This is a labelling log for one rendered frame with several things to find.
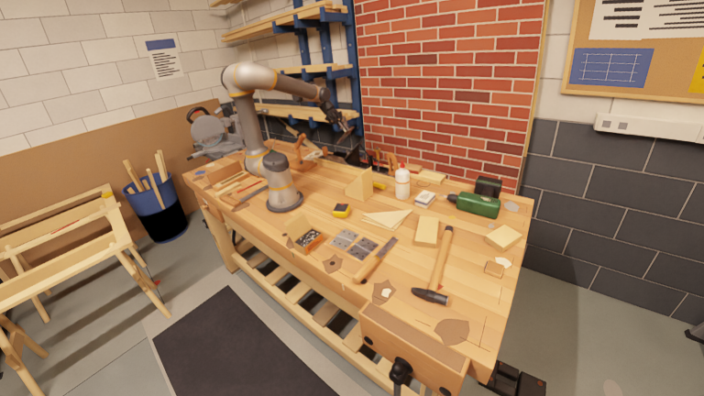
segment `bulletin board frame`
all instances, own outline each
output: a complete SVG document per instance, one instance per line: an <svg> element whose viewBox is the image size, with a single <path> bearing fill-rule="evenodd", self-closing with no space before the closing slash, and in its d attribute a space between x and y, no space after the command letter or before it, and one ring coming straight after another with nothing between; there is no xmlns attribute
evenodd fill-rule
<svg viewBox="0 0 704 396"><path fill-rule="evenodd" d="M704 93L688 91L704 58L704 28L701 38L644 38L642 40L590 40L589 32L597 0L575 0L562 94L652 100L704 105ZM570 83L575 49L654 48L648 77L642 88Z"/></svg>

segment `wooden workbench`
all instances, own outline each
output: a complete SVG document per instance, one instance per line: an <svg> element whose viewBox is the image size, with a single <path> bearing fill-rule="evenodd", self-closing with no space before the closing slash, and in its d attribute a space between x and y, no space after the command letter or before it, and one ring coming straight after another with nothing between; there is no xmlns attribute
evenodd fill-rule
<svg viewBox="0 0 704 396"><path fill-rule="evenodd" d="M272 141L267 141L268 147L271 147L271 144ZM288 143L279 141L276 151L287 154L289 161L294 156L292 145ZM304 156L307 152L307 149L302 148ZM214 198L215 191L209 186L205 176L235 160L244 160L244 151L183 174L186 184L193 189L203 208L205 219L230 271L244 270L329 346L387 391L391 392L388 369L391 368L394 357L382 359L377 366L370 361L368 361L369 364L365 364L358 353L362 345L359 324L344 342L342 340L338 342L330 336L332 332L328 330L327 332L330 332L328 334L324 327L317 327L315 322L309 321L310 315L306 315L305 311L300 312L302 310L300 306L295 306L306 292L314 290L320 293L336 308L358 320L360 316L363 321L370 317L376 318L377 322L384 320L390 334L394 333L394 329L389 327L393 327L394 324L399 325L400 320L404 334L401 334L398 339L420 346L419 350L414 352L419 355L419 358L429 355L433 357L432 361L437 362L437 364L428 364L429 370L425 372L425 364L418 364L418 360L415 361L416 364L412 363L415 368L412 376L436 392L438 392L438 383L433 378L427 377L442 376L443 372L439 369L455 367L453 373L461 372L462 377L466 373L483 383L489 380L499 354L523 262L525 237L530 227L534 205L532 199L502 193L499 217L492 220L457 210L454 204L441 196L450 192L473 193L473 185L453 181L430 185L427 182L412 179L411 197L406 201L400 201L394 195L393 178L374 173L374 182L385 183L388 188L386 190L375 188L369 199L360 202L346 197L344 189L356 178L361 169L317 159L317 166L305 173L292 171L296 187L304 195L302 206L293 212L274 214L267 210L268 192L266 191L249 199L248 206L234 211L232 206ZM196 175L197 171L206 171L206 174ZM256 180L257 178L252 176L249 180L242 181L242 187L247 187ZM263 186L264 183L239 193L236 197L243 197ZM413 205L413 199L422 190L437 194L437 199L429 209ZM514 212L506 208L506 203L509 201L518 205L518 211ZM351 213L348 218L340 219L332 216L333 208L337 203L350 204ZM396 231L389 231L361 221L364 213L404 209L413 209L413 211ZM324 243L308 256L291 249L290 244L287 246L288 237L285 234L284 223L298 213L304 213L312 227L324 234ZM437 217L440 220L438 248L419 247L413 243L421 215ZM440 237L446 225L451 225L455 233L441 280L440 292L450 297L450 304L444 307L415 297L411 293L411 287L427 288L440 247ZM484 241L485 235L501 225L508 225L523 234L518 244L502 254ZM228 234L229 228L234 229L246 241L233 246ZM359 238L366 237L378 243L379 247L392 237L399 239L379 267L368 277L366 284L352 282L352 277L358 271L361 262L329 245L329 242L345 228L359 233ZM246 260L241 254L252 248L252 245L262 254L255 256L255 260ZM332 257L342 259L342 268L328 274L325 270L325 262ZM512 263L512 266L504 271L501 279L484 273L486 262L496 257L504 257ZM272 259L279 267L265 277L255 268L266 259ZM295 276L303 284L294 288L289 294L283 294L281 290L272 286L286 272ZM385 281L390 282L395 289L394 293L386 302L373 300L375 285L378 288ZM291 297L293 292L296 292L293 294L296 297L295 301ZM463 338L464 341L451 346L444 344L443 338L435 332L437 324L443 320L468 322L469 334ZM431 338L433 344L430 347L427 347L427 337ZM388 340L375 341L373 346L369 346L370 348L383 349L382 346Z"/></svg>

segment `green power drill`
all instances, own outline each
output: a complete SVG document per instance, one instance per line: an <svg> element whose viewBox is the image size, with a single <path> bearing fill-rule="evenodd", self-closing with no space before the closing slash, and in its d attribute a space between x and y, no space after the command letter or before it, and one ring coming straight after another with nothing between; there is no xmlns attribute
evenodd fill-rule
<svg viewBox="0 0 704 396"><path fill-rule="evenodd" d="M501 194L501 180L479 176L474 192L448 194L447 200L456 204L458 210L495 219L501 209L499 194Z"/></svg>

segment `blue bucket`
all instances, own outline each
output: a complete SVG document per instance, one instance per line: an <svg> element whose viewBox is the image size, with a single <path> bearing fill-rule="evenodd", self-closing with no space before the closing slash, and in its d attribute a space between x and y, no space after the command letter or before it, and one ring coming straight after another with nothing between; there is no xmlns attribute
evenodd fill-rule
<svg viewBox="0 0 704 396"><path fill-rule="evenodd" d="M139 178L142 185L145 182L151 186L149 176ZM176 194L176 188L171 179L171 173L166 181L161 180L161 175L154 173L154 181L157 183L161 200L166 209L162 210L157 199L157 194L151 190L139 192L134 182L130 182L122 189L122 194L127 198L132 209L137 213L139 221L147 230L149 237L156 243L166 243L177 239L188 229L188 220ZM132 188L135 194L127 192L127 188Z"/></svg>

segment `concrete floor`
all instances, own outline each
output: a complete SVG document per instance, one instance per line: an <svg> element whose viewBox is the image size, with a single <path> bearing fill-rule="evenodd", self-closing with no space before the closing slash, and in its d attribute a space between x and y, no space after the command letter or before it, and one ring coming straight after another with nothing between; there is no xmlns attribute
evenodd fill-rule
<svg viewBox="0 0 704 396"><path fill-rule="evenodd" d="M342 396L386 393L283 310L245 274L223 267L200 212L188 232L166 245L139 247L170 320L115 262L89 269L43 298L43 324L31 303L12 319L49 351L26 351L27 366L48 396L174 395L151 339L198 304L231 287L255 314ZM685 323L524 269L500 359L547 381L549 396L704 396L704 346L686 339ZM0 395L25 396L17 374ZM460 396L491 393L466 379Z"/></svg>

